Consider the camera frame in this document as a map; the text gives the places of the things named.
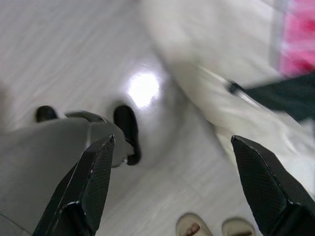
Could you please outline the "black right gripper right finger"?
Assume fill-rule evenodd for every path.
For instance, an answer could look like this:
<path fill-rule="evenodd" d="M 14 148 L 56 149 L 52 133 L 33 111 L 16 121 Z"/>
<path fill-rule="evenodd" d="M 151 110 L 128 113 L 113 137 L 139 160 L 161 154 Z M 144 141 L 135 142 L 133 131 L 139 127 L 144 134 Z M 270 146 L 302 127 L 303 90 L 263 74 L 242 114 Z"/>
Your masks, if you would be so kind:
<path fill-rule="evenodd" d="M 241 185 L 264 236 L 313 236 L 315 202 L 267 148 L 232 136 Z"/>

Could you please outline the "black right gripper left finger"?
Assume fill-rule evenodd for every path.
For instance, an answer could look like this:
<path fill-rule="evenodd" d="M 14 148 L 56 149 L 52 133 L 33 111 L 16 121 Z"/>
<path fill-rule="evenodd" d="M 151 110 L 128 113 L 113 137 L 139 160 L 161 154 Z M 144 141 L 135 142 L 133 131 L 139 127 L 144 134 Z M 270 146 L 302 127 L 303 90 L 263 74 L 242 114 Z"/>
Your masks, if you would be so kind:
<path fill-rule="evenodd" d="M 114 136 L 93 142 L 60 181 L 33 235 L 94 236 L 111 174 Z"/>

